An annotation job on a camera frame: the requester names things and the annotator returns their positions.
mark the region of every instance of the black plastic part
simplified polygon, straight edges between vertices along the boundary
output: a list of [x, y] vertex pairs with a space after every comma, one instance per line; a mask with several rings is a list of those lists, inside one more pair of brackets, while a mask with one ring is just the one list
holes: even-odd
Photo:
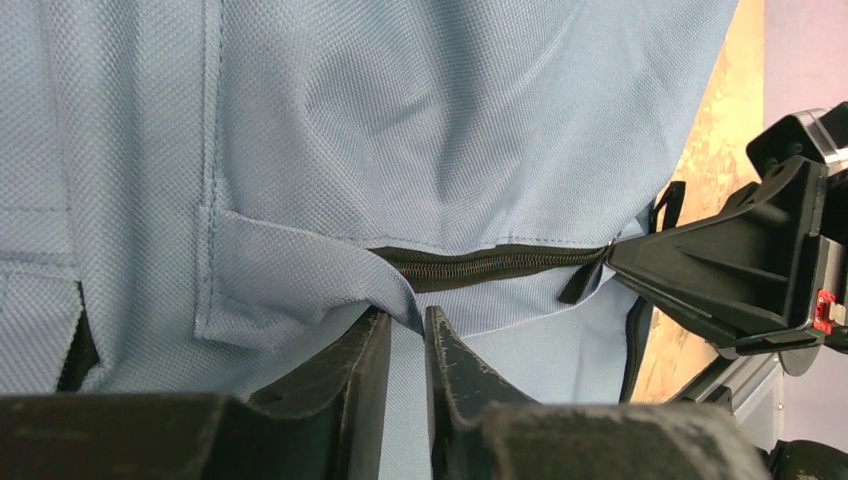
[[100, 355], [97, 354], [97, 348], [91, 336], [91, 327], [88, 324], [82, 285], [77, 284], [77, 289], [79, 290], [83, 308], [80, 318], [77, 321], [77, 329], [74, 332], [71, 347], [68, 349], [67, 357], [65, 357], [65, 364], [62, 367], [59, 382], [56, 385], [56, 391], [60, 393], [76, 392], [79, 390], [88, 372], [100, 363]]
[[770, 348], [765, 335], [807, 321], [826, 187], [826, 166], [792, 157], [714, 217], [614, 244], [607, 264], [717, 347]]
[[491, 402], [535, 402], [475, 355], [440, 307], [427, 308], [424, 341], [433, 479], [492, 478], [495, 459], [477, 425], [484, 409]]
[[848, 480], [848, 454], [809, 440], [778, 443], [769, 467], [775, 480]]
[[247, 404], [217, 394], [0, 399], [4, 478], [376, 479], [390, 319], [371, 309]]
[[787, 115], [763, 131], [748, 144], [746, 153], [760, 178], [765, 178], [769, 170], [794, 156], [824, 161], [815, 139], [796, 115]]
[[821, 350], [821, 345], [778, 352], [780, 365], [790, 377], [800, 377], [813, 366], [813, 362], [819, 355], [819, 350]]
[[848, 148], [848, 102], [842, 102], [822, 115], [819, 122], [836, 148]]
[[766, 478], [718, 409], [539, 405], [474, 355], [441, 308], [427, 310], [425, 335], [434, 480]]

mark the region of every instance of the blue fabric cover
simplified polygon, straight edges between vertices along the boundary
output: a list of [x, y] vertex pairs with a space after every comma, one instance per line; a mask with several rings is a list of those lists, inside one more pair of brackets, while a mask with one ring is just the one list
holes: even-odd
[[421, 308], [547, 402], [615, 402], [634, 295], [414, 295], [367, 251], [597, 247], [670, 177], [735, 0], [0, 2], [0, 393], [242, 397], [390, 312], [382, 476], [428, 478]]

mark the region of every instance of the zipper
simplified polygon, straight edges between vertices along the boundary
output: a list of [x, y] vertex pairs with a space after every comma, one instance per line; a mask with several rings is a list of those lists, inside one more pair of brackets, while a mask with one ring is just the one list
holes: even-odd
[[553, 268], [596, 266], [602, 263], [608, 247], [578, 249], [500, 245], [458, 256], [390, 247], [371, 251], [397, 269], [415, 292], [424, 293], [523, 277]]

